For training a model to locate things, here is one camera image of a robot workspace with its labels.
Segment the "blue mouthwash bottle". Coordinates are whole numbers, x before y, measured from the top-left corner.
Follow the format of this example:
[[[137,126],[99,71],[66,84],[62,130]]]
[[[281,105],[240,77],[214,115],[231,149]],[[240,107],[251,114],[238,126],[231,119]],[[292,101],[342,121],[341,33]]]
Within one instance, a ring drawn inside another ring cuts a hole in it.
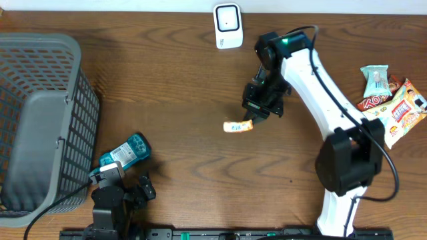
[[[101,167],[119,161],[124,171],[149,158],[151,146],[141,133],[135,133],[114,150],[104,153],[99,159],[99,167],[91,171],[93,176],[101,171]]]

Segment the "yellow snack bag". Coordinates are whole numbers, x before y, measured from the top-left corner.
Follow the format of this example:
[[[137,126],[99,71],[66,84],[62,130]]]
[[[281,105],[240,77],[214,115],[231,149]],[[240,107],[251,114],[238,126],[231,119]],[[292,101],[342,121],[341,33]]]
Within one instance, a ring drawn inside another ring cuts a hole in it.
[[[409,79],[393,98],[362,112],[368,120],[379,119],[384,126],[384,140],[389,149],[426,117],[426,99]]]

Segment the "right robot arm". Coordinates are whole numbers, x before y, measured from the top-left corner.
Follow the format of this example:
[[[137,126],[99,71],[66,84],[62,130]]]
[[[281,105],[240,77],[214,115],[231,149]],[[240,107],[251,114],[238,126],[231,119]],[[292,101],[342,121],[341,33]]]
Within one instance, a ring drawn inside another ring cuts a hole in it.
[[[324,141],[315,160],[316,174],[325,188],[318,233],[356,236],[353,221],[359,202],[382,170],[382,123],[368,120],[346,99],[303,31],[260,35],[254,50],[261,65],[254,82],[244,89],[244,120],[259,123],[271,114],[282,116],[284,95],[296,91]]]

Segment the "teal wet wipes pack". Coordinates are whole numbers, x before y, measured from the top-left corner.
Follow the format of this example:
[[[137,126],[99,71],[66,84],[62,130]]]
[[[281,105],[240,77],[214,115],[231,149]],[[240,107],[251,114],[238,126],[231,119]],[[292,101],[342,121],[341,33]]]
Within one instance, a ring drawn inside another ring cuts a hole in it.
[[[364,91],[364,98],[378,95],[391,96],[388,78],[387,65],[368,65],[360,68],[367,83]]]

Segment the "small orange snack packet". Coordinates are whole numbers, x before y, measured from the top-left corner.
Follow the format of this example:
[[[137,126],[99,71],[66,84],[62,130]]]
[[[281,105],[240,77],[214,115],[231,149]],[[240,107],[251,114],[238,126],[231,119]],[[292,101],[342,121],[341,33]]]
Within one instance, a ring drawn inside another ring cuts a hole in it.
[[[226,121],[223,124],[223,130],[226,133],[242,133],[246,131],[251,131],[253,128],[254,124],[252,120],[241,122]]]

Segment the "red Top chocolate bar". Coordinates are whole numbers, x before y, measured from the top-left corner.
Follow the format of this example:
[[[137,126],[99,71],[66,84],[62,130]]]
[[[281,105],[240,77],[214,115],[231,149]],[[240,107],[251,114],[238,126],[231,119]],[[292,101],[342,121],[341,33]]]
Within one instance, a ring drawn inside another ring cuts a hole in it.
[[[375,95],[375,96],[367,97],[363,99],[361,102],[359,102],[356,105],[356,108],[360,111],[366,111],[368,109],[381,105],[387,101],[390,101],[393,98],[393,96],[395,96],[399,88],[403,85],[403,80],[397,78],[397,76],[395,75],[389,75],[388,84],[389,84],[390,92],[392,93],[391,96]]]

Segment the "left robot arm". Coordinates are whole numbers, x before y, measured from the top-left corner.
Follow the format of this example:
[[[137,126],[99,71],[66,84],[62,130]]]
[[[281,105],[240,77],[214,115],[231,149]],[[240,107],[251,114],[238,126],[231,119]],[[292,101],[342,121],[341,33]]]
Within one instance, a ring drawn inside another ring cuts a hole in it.
[[[126,188],[123,181],[97,188],[91,194],[94,202],[93,223],[86,227],[83,239],[145,239],[144,230],[132,223],[134,213],[156,198],[148,174],[139,183]]]

